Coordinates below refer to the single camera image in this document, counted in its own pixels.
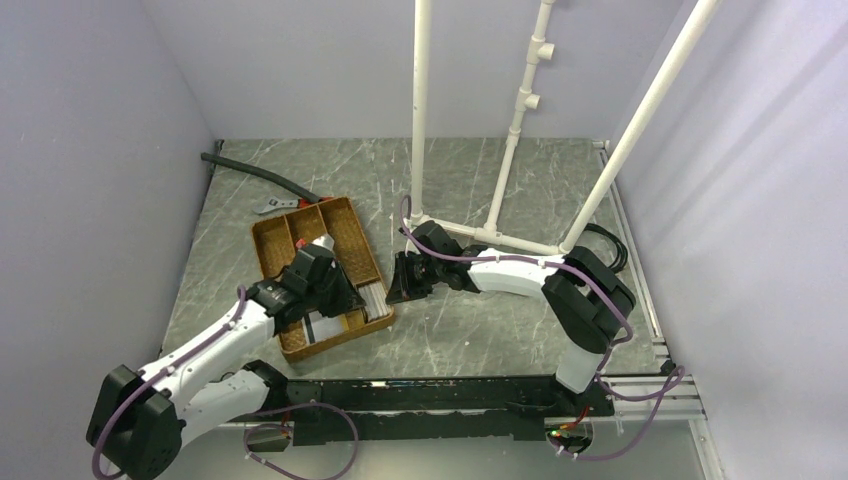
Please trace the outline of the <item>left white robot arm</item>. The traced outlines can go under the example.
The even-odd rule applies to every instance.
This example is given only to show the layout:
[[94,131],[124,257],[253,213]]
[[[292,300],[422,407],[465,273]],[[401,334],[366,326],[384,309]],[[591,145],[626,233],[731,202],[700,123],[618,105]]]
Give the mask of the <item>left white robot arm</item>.
[[328,234],[297,249],[276,277],[237,290],[219,320],[172,353],[104,378],[87,428],[97,479],[154,479],[181,448],[218,425],[256,413],[279,417],[286,378],[254,361],[228,379],[227,367],[312,312],[335,317],[363,306]]

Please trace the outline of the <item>woven brown divided tray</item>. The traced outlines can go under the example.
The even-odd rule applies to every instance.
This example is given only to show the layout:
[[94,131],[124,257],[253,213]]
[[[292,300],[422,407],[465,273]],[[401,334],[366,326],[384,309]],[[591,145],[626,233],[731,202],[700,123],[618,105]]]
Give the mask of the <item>woven brown divided tray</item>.
[[333,198],[251,227],[267,290],[298,298],[277,327],[284,358],[299,362],[386,329],[395,311],[362,223],[347,197]]

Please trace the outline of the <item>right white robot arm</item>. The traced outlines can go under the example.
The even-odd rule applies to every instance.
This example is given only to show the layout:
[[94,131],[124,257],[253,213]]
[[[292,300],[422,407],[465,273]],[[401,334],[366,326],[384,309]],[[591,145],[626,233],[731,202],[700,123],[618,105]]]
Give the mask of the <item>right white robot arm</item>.
[[401,231],[415,249],[396,253],[387,304],[423,299],[437,284],[456,291],[541,298],[569,340],[555,372],[552,404],[564,415],[588,404],[589,386],[615,340],[632,335],[627,320],[636,298],[614,268],[585,247],[565,255],[526,256],[485,245],[463,247],[434,221]]

